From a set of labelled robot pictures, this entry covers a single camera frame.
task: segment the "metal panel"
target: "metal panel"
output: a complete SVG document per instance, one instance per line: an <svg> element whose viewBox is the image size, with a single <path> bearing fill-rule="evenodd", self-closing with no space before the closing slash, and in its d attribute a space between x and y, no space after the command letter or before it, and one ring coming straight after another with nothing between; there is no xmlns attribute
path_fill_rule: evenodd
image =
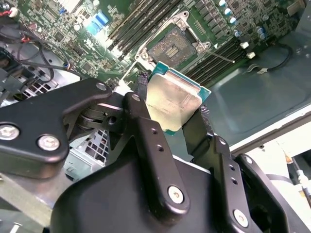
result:
<svg viewBox="0 0 311 233"><path fill-rule="evenodd" d="M301 17L296 32L311 37L311 1L309 1L309 4Z"/></svg>
<svg viewBox="0 0 311 233"><path fill-rule="evenodd" d="M230 145L263 130L311 103L311 40L291 33L281 40L294 50L293 58L280 70L259 75L243 67L211 88L206 104L215 132ZM263 67L280 64L287 51L269 48L253 63Z"/></svg>

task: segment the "gray surface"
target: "gray surface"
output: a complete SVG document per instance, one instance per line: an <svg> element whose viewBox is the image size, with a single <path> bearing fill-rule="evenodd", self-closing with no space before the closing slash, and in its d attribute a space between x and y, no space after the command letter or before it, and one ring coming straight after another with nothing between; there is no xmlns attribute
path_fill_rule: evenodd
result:
<svg viewBox="0 0 311 233"><path fill-rule="evenodd" d="M301 16L296 32L311 37L311 1L309 1L303 15Z"/></svg>
<svg viewBox="0 0 311 233"><path fill-rule="evenodd" d="M41 226L49 226L52 208L59 196L72 184L64 171L52 179L27 179L0 174L0 197Z"/></svg>
<svg viewBox="0 0 311 233"><path fill-rule="evenodd" d="M311 103L311 39L292 33L282 39L294 56L280 70L258 75L239 69L211 88L206 101L214 131L230 145L257 133ZM287 51L269 48L253 60L274 67Z"/></svg>

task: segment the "chip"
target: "chip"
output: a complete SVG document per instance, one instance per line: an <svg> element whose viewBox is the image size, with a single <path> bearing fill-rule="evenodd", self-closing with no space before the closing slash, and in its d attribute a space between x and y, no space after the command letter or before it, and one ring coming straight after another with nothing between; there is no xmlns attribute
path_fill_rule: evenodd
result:
<svg viewBox="0 0 311 233"><path fill-rule="evenodd" d="M170 67L176 68L194 54L196 49L178 28L173 28L164 38L156 43L149 51L156 62L163 62Z"/></svg>
<svg viewBox="0 0 311 233"><path fill-rule="evenodd" d="M65 36L63 34L61 34L60 32L57 32L54 37L56 40L62 41Z"/></svg>
<svg viewBox="0 0 311 233"><path fill-rule="evenodd" d="M232 6L234 9L237 9L237 8L240 6L240 4L239 4L238 1L234 1L233 3L231 3L231 6Z"/></svg>
<svg viewBox="0 0 311 233"><path fill-rule="evenodd" d="M88 72L88 71L90 71L90 70L92 69L92 66L91 66L89 63L85 63L85 64L82 66L82 68L83 68L86 72Z"/></svg>

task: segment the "circuit board component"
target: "circuit board component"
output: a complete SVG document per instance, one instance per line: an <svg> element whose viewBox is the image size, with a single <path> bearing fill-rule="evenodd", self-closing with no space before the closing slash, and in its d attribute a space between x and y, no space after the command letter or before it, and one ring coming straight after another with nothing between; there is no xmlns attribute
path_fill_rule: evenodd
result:
<svg viewBox="0 0 311 233"><path fill-rule="evenodd" d="M304 7L302 0L7 2L19 10L16 20L38 39L54 43L48 48L61 58L55 47L62 49L71 69L85 77L112 79L112 83L125 78L128 84L135 82L138 69L153 70L159 61L183 73L197 74L194 71L201 62L214 60L215 53L229 46L233 38L249 44L244 48L249 55L235 62L235 66L241 65L292 31L297 25L293 15ZM178 43L172 42L173 33ZM225 55L219 54L219 64L232 61L224 59ZM210 81L229 67L232 65L204 77L201 84L214 83Z"/></svg>

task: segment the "hex bolt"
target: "hex bolt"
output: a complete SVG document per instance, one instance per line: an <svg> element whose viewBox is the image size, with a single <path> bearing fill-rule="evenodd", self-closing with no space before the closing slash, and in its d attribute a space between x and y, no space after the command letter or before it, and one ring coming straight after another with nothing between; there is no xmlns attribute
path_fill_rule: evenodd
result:
<svg viewBox="0 0 311 233"><path fill-rule="evenodd" d="M0 139L1 140L13 140L19 135L19 130L13 125L1 125L0 126Z"/></svg>
<svg viewBox="0 0 311 233"><path fill-rule="evenodd" d="M181 204L184 201L184 195L179 188L170 186L168 193L174 203Z"/></svg>
<svg viewBox="0 0 311 233"><path fill-rule="evenodd" d="M107 90L107 87L103 83L96 83L96 87L102 91Z"/></svg>
<svg viewBox="0 0 311 233"><path fill-rule="evenodd" d="M221 144L227 145L227 143L221 137L219 138L219 141L220 141Z"/></svg>
<svg viewBox="0 0 311 233"><path fill-rule="evenodd" d="M38 146L43 150L53 151L59 148L60 142L52 135L44 135L39 138Z"/></svg>
<svg viewBox="0 0 311 233"><path fill-rule="evenodd" d="M245 214L242 213L241 210L234 210L233 211L234 218L236 221L244 228L248 227L248 220Z"/></svg>
<svg viewBox="0 0 311 233"><path fill-rule="evenodd" d="M250 157L245 156L245 159L246 159L246 161L247 161L249 164L252 164L252 163L253 163L253 160L252 160Z"/></svg>
<svg viewBox="0 0 311 233"><path fill-rule="evenodd" d="M140 101L139 96L136 95L136 94L132 94L132 98L135 99L135 100L138 101L138 102Z"/></svg>

